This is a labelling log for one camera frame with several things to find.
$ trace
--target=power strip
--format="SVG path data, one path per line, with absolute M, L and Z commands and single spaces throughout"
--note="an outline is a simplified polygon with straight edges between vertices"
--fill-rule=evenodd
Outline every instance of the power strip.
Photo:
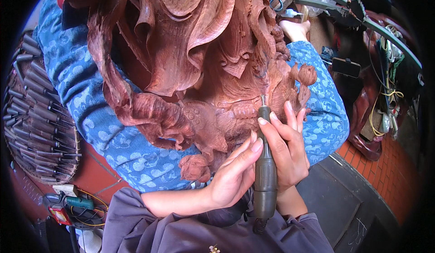
M 53 190 L 57 194 L 60 194 L 60 191 L 63 191 L 66 196 L 73 196 L 73 197 L 78 196 L 76 186 L 74 186 L 73 184 L 53 185 Z

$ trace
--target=fingernail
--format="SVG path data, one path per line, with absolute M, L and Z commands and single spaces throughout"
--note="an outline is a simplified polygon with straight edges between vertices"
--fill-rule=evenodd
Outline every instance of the fingernail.
M 272 119 L 275 119 L 275 120 L 278 120 L 278 117 L 276 117 L 275 112 L 271 112 L 271 118 L 272 118 Z
M 268 121 L 264 120 L 262 117 L 258 118 L 258 122 L 260 123 L 260 125 L 265 125 L 268 123 Z
M 293 110 L 293 108 L 291 107 L 290 101 L 287 101 L 286 104 L 287 104 L 288 109 Z
M 263 146 L 263 139 L 261 137 L 258 137 L 257 140 L 254 142 L 254 144 L 251 146 L 251 151 L 258 152 L 258 150 L 260 150 L 262 146 Z
M 251 144 L 255 141 L 254 131 L 251 129 Z

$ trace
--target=red tile floor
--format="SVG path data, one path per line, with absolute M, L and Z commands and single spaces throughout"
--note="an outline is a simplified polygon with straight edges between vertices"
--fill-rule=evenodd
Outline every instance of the red tile floor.
M 367 160 L 349 141 L 336 152 L 373 185 L 401 225 L 417 201 L 422 178 L 403 147 L 389 134 L 384 136 L 382 148 L 377 161 Z
M 80 144 L 83 157 L 80 160 L 79 168 L 74 174 L 70 184 L 74 184 L 77 188 L 93 194 L 108 205 L 112 199 L 112 195 L 117 190 L 129 185 L 117 175 L 105 158 L 97 154 L 90 144 L 84 140 L 82 140 Z M 38 207 L 32 202 L 28 195 L 21 189 L 12 171 L 10 172 L 18 202 L 27 217 L 32 222 L 36 222 L 38 218 L 42 219 L 47 217 L 49 215 L 48 211 L 43 206 Z M 49 185 L 34 182 L 43 193 L 54 192 Z
M 112 195 L 120 188 L 128 186 L 128 183 L 117 175 L 91 145 L 84 141 L 81 144 L 83 158 L 71 184 L 109 204 Z M 336 152 L 373 185 L 388 204 L 399 224 L 402 224 L 417 200 L 421 177 L 403 148 L 389 135 L 385 136 L 382 147 L 384 151 L 381 158 L 374 162 L 364 158 L 349 141 L 346 141 Z M 48 216 L 45 208 L 37 207 L 24 194 L 13 174 L 12 181 L 20 206 L 31 221 L 35 222 L 37 218 Z M 48 185 L 38 182 L 35 184 L 43 193 L 54 192 Z

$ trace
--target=rotary tool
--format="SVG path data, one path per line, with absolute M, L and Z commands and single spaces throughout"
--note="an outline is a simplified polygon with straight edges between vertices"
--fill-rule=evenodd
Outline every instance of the rotary tool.
M 266 97 L 261 95 L 261 107 L 258 109 L 259 117 L 270 122 L 270 112 L 271 109 L 266 105 Z M 255 162 L 254 213 L 257 219 L 253 231 L 255 234 L 262 234 L 267 221 L 275 213 L 278 176 L 272 151 L 261 129 L 258 131 L 258 137 L 263 139 L 263 151 Z

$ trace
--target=chisel rack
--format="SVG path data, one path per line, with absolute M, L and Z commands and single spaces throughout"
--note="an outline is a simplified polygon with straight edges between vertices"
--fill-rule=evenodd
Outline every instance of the chisel rack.
M 12 59 L 4 93 L 4 135 L 16 164 L 43 184 L 69 182 L 80 154 L 76 125 L 48 79 L 32 31 L 25 31 Z

